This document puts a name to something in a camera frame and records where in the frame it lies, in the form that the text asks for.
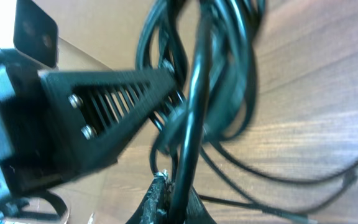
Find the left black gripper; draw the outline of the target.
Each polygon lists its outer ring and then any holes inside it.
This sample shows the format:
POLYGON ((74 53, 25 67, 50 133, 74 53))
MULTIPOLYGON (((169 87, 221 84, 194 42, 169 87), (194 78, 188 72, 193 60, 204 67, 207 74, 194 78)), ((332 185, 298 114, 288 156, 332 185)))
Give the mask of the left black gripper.
POLYGON ((32 198, 65 212, 66 203, 49 188, 68 182, 70 170, 56 160, 61 148, 52 102, 39 70, 55 68, 57 50, 29 55, 0 51, 0 212, 20 212, 32 198))

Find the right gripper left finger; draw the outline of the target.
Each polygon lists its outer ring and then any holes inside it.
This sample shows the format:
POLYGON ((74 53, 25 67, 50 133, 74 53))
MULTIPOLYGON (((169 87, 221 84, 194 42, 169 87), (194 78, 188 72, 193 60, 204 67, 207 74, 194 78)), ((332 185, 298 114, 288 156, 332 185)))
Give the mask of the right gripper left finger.
POLYGON ((170 178, 166 170, 155 173, 141 203, 126 224, 163 224, 167 222, 170 178))

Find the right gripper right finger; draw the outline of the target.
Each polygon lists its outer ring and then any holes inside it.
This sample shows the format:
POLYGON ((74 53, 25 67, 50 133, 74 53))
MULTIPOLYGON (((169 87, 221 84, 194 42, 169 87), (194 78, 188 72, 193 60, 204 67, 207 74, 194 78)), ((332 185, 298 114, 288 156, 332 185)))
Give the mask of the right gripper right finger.
POLYGON ((185 224, 216 224, 193 187, 186 208, 185 224))

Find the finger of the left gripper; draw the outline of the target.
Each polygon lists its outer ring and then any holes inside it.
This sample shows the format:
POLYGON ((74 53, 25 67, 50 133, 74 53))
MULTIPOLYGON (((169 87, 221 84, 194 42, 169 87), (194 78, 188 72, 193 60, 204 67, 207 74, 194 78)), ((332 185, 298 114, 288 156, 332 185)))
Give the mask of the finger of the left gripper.
POLYGON ((55 162, 84 174, 116 163, 120 153, 177 89, 166 68, 49 72, 41 84, 50 103, 47 124, 55 162))

